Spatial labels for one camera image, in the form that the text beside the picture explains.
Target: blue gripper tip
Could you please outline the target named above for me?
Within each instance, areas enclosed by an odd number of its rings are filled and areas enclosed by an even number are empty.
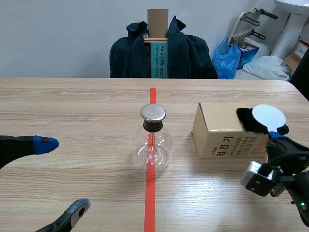
[[[35,135],[33,138],[33,146],[35,154],[41,155],[54,151],[57,147],[59,147],[59,142],[54,138],[45,138]]]

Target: glass jar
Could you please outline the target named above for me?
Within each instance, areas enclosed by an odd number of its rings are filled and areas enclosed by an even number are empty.
[[[157,170],[163,170],[172,156],[172,137],[163,127],[166,110],[159,104],[147,104],[140,110],[140,115],[144,123],[133,137],[134,159],[143,168],[155,165]]]

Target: sink pedestal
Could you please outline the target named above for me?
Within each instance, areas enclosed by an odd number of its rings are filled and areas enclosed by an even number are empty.
[[[283,59],[290,55],[307,19],[307,15],[290,15],[290,19],[271,53],[272,56]]]

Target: table surface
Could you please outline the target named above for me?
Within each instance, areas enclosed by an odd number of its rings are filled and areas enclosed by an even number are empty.
[[[145,170],[130,149],[150,87],[173,137],[171,162],[156,179],[157,232],[308,231],[287,193],[263,198],[240,185],[251,159],[200,160],[191,135],[201,101],[260,101],[279,107],[289,136],[309,146],[309,105],[291,84],[87,78],[0,78],[1,134],[60,141],[55,152],[0,171],[0,231],[36,231],[88,197],[92,206],[75,232],[142,232]]]

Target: black fur brush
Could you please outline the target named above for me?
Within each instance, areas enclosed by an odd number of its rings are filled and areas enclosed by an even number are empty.
[[[253,117],[252,109],[239,108],[236,110],[236,113],[246,131],[257,134],[268,134],[267,127],[256,121]],[[278,128],[278,133],[281,135],[289,133],[289,127],[285,124],[283,127]]]

